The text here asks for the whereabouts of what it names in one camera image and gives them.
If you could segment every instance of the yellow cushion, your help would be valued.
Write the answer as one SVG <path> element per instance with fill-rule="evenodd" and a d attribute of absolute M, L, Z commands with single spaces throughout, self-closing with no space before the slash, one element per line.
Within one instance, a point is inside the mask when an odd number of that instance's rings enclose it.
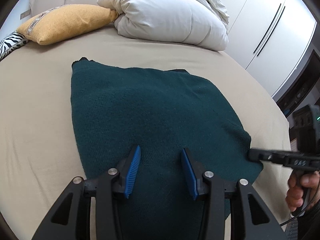
<path fill-rule="evenodd" d="M 40 45 L 48 45 L 101 28 L 117 17 L 116 11 L 97 5 L 68 4 L 32 17 L 17 32 Z"/>

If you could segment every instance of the metal screw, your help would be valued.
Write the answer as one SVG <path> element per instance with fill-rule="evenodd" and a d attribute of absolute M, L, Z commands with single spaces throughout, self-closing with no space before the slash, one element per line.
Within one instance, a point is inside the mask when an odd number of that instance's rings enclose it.
<path fill-rule="evenodd" d="M 239 182 L 243 186 L 247 186 L 249 184 L 249 182 L 246 179 L 241 179 L 241 180 L 239 180 Z"/>
<path fill-rule="evenodd" d="M 75 177 L 75 178 L 73 179 L 73 183 L 74 183 L 74 184 L 79 184 L 80 182 L 82 182 L 82 178 L 81 178 L 81 177 Z"/>
<path fill-rule="evenodd" d="M 204 173 L 204 175 L 207 177 L 207 178 L 212 178 L 213 177 L 213 172 L 212 171 L 206 171 Z"/>
<path fill-rule="evenodd" d="M 118 170 L 116 168 L 111 168 L 108 170 L 109 175 L 116 175 L 118 173 Z"/>

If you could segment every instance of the green blanket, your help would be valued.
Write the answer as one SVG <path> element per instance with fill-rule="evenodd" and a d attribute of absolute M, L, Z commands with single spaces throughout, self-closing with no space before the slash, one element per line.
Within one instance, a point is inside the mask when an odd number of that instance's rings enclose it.
<path fill-rule="evenodd" d="M 141 162 L 119 205 L 125 240 L 196 240 L 202 202 L 188 193 L 180 152 L 224 179 L 254 182 L 262 165 L 245 155 L 251 138 L 220 91 L 186 71 L 72 65 L 72 121 L 87 178 L 115 167 L 133 144 Z"/>

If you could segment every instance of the black cable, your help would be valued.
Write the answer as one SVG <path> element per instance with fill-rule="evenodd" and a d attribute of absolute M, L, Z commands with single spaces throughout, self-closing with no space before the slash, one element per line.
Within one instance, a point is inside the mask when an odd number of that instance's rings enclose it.
<path fill-rule="evenodd" d="M 316 193 L 314 194 L 314 196 L 312 197 L 312 199 L 309 201 L 308 205 L 307 205 L 304 209 L 302 209 L 298 215 L 294 216 L 293 218 L 290 218 L 290 219 L 287 220 L 286 222 L 283 222 L 282 224 L 280 224 L 280 226 L 282 227 L 282 226 L 290 223 L 291 221 L 295 220 L 298 216 L 300 216 L 303 212 L 305 212 L 306 209 L 311 205 L 311 203 L 312 203 L 313 200 L 315 199 L 319 188 L 320 188 L 320 179 L 319 179 L 319 183 L 318 183 L 318 186 L 317 186 L 317 189 L 316 189 Z"/>

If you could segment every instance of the bed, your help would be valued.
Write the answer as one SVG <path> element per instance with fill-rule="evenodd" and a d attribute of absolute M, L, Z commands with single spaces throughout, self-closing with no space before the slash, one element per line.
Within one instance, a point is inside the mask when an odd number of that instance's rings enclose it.
<path fill-rule="evenodd" d="M 33 15 L 61 3 L 95 2 L 30 0 Z M 0 62 L 0 210 L 19 240 L 32 238 L 73 177 L 85 178 L 70 104 L 71 64 L 81 57 L 124 68 L 183 68 L 204 77 L 231 104 L 252 138 L 251 147 L 290 149 L 288 122 L 276 103 L 224 52 L 129 39 L 113 25 L 53 45 L 29 42 Z M 289 215 L 284 198 L 290 173 L 264 163 L 253 184 L 279 222 Z M 230 218 L 226 225 L 229 239 Z"/>

